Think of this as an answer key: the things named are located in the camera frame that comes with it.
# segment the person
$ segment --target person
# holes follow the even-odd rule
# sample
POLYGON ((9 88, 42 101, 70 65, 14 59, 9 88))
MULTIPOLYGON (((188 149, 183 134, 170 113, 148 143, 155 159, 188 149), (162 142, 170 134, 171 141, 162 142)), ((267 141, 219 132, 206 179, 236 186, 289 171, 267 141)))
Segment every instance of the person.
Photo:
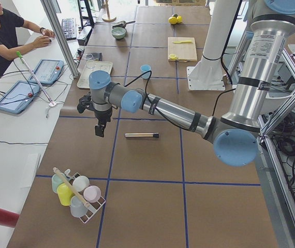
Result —
POLYGON ((36 48, 43 48, 50 44, 54 32, 27 21, 15 13, 4 9, 0 2, 0 76, 4 74, 12 60, 17 58, 17 51, 22 55, 36 48), (41 33, 33 42, 18 46, 16 27, 24 27, 41 33))

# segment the yellow knife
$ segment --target yellow knife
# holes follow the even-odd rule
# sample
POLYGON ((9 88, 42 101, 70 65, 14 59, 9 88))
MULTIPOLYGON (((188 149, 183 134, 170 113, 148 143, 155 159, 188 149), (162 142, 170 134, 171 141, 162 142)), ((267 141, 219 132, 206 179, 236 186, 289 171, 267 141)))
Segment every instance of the yellow knife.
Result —
POLYGON ((173 41, 174 44, 182 44, 182 43, 192 43, 192 40, 181 40, 181 41, 173 41))

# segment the bowl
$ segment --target bowl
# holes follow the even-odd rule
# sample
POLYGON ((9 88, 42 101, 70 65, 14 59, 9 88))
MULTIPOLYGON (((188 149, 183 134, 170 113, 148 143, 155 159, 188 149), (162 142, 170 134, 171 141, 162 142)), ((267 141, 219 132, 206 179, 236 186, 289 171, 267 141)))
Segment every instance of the bowl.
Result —
POLYGON ((112 29, 112 36, 119 40, 122 39, 123 37, 125 37, 127 30, 123 27, 115 27, 112 29))

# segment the keyboard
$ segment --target keyboard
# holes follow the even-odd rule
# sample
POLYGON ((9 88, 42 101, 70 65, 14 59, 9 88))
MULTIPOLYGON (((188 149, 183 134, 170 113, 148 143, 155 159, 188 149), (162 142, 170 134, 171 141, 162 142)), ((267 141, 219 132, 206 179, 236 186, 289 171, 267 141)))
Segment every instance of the keyboard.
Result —
POLYGON ((75 18, 66 18, 61 22, 61 28, 66 37, 66 40, 76 39, 76 20, 75 18))

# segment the yellow fruit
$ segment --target yellow fruit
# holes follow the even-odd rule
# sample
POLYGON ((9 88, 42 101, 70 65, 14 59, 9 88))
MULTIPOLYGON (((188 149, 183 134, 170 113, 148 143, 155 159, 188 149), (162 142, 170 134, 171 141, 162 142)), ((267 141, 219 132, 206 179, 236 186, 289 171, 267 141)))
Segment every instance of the yellow fruit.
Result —
POLYGON ((177 18, 176 18, 176 23, 181 23, 182 22, 182 16, 178 16, 177 18))
POLYGON ((176 17, 170 17, 170 18, 168 18, 168 22, 170 24, 176 24, 178 22, 178 20, 176 17))

